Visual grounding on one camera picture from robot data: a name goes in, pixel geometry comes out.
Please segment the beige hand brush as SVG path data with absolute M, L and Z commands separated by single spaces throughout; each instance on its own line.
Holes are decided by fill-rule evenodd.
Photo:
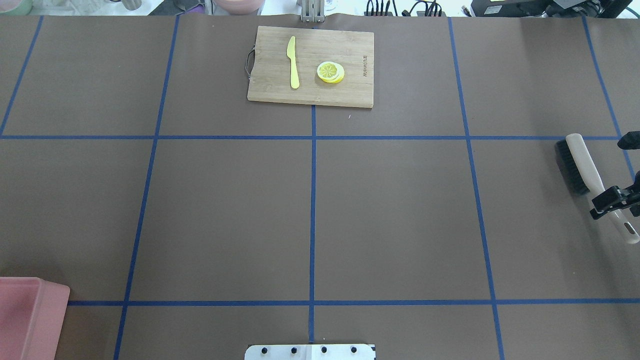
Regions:
M 568 134 L 560 141 L 557 141 L 554 148 L 560 160 L 559 168 L 565 172 L 569 188 L 574 194 L 578 196 L 592 194 L 593 198 L 596 198 L 596 196 L 610 188 L 604 186 L 601 174 L 594 163 L 582 134 Z M 639 231 L 634 228 L 626 215 L 624 215 L 623 210 L 614 210 L 601 218 L 608 219 L 626 243 L 637 244 L 640 239 Z

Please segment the pink plastic bin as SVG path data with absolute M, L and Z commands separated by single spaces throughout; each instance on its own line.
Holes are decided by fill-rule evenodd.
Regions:
M 35 276 L 0 279 L 0 358 L 53 360 L 58 349 L 68 285 Z

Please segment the yellow lemon slices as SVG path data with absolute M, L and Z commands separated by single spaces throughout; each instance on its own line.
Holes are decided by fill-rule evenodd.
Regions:
M 345 69 L 334 61 L 320 63 L 316 70 L 317 77 L 326 84 L 338 84 L 345 78 Z

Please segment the yellow toy knife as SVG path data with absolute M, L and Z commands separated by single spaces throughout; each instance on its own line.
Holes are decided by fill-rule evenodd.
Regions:
M 297 69 L 297 37 L 291 36 L 286 46 L 286 57 L 289 59 L 290 71 L 289 71 L 289 83 L 291 89 L 299 89 L 300 80 Z

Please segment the bamboo cutting board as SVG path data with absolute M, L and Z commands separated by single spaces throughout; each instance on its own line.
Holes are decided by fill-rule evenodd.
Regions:
M 290 86 L 288 41 L 295 36 L 300 86 Z M 345 77 L 326 83 L 319 64 L 341 64 Z M 254 43 L 247 99 L 268 103 L 372 109 L 374 106 L 375 35 L 354 30 L 327 30 L 260 25 Z

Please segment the pink bowl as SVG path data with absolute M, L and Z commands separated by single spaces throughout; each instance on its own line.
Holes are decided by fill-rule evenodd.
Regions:
M 231 15 L 253 14 L 265 4 L 265 0 L 213 0 L 212 2 Z

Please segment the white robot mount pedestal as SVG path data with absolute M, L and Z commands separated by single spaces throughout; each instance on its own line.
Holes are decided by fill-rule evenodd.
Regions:
M 373 344 L 256 344 L 247 347 L 245 360 L 375 360 Z

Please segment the aluminium frame post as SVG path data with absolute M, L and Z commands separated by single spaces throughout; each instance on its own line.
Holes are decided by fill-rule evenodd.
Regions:
M 297 0 L 296 3 L 301 7 L 301 22 L 325 22 L 325 0 Z

